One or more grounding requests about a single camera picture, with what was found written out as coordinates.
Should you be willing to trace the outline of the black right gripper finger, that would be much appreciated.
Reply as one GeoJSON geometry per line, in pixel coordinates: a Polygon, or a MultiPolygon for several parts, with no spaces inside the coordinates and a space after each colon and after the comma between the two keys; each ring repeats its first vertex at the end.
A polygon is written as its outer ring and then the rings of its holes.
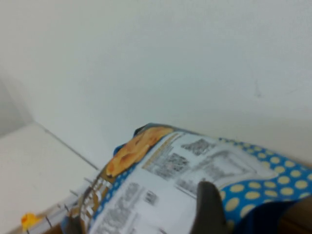
{"type": "Polygon", "coordinates": [[[196,214],[192,234],[227,234],[222,199],[217,187],[202,181],[197,187],[196,214]]]}

